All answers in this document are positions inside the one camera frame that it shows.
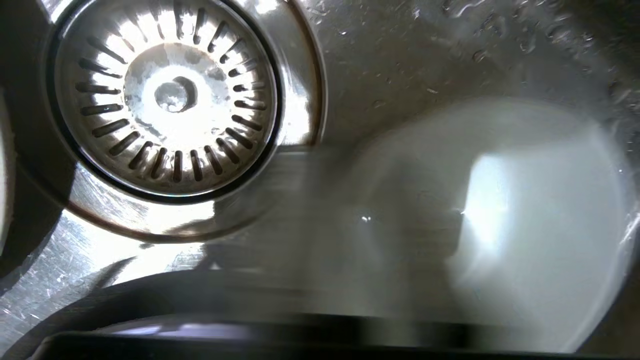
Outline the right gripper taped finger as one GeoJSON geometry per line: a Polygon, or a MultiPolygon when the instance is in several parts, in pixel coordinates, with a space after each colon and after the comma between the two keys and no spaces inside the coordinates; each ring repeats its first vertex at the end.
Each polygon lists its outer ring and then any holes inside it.
{"type": "Polygon", "coordinates": [[[301,184],[240,239],[210,246],[222,271],[292,297],[295,312],[342,316],[457,316],[446,259],[460,217],[438,210],[432,179],[397,155],[339,161],[322,153],[301,184]]]}

